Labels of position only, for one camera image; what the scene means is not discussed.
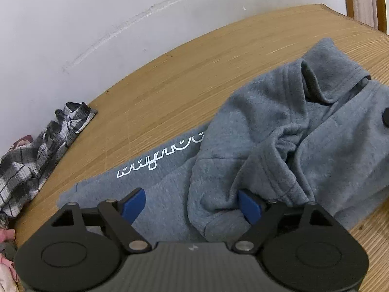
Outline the pink garment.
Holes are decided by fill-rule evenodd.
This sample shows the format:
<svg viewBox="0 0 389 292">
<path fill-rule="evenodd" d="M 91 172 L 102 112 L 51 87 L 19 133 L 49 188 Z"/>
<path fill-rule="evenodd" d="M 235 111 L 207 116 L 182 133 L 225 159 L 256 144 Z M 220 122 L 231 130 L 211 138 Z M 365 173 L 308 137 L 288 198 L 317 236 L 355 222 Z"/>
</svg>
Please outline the pink garment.
<svg viewBox="0 0 389 292">
<path fill-rule="evenodd" d="M 14 229 L 1 229 L 1 291 L 17 292 L 18 275 L 15 271 L 13 259 L 16 254 L 14 245 Z"/>
</svg>

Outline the grey hoodie red print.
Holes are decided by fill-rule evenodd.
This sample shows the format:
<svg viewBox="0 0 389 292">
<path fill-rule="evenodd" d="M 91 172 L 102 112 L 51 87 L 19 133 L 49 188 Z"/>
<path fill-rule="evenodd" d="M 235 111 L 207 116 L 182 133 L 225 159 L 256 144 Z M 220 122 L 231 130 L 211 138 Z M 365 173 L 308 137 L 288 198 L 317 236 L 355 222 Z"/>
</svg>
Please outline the grey hoodie red print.
<svg viewBox="0 0 389 292">
<path fill-rule="evenodd" d="M 149 242 L 233 241 L 237 191 L 319 203 L 351 229 L 388 197 L 388 87 L 325 38 L 234 92 L 212 121 L 64 192 L 83 208 L 144 189 Z"/>
</svg>

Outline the wooden door frame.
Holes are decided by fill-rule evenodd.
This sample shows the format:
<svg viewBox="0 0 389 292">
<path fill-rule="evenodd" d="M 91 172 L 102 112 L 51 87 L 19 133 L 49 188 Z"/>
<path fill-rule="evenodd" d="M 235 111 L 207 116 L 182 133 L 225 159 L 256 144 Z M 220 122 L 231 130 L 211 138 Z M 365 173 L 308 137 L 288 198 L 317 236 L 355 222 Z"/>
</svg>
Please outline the wooden door frame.
<svg viewBox="0 0 389 292">
<path fill-rule="evenodd" d="M 388 0 L 345 0 L 347 16 L 388 34 Z"/>
</svg>

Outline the black white plaid shirt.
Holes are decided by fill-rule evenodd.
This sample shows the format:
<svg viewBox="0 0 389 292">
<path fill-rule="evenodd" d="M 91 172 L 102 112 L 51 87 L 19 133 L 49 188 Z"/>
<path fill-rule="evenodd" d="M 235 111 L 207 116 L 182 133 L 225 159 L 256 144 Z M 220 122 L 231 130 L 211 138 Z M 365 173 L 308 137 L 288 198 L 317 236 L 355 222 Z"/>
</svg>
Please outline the black white plaid shirt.
<svg viewBox="0 0 389 292">
<path fill-rule="evenodd" d="M 68 102 L 55 111 L 37 138 L 17 147 L 1 158 L 1 227 L 8 228 L 23 206 L 42 189 L 56 165 L 79 134 L 96 116 L 86 103 Z"/>
</svg>

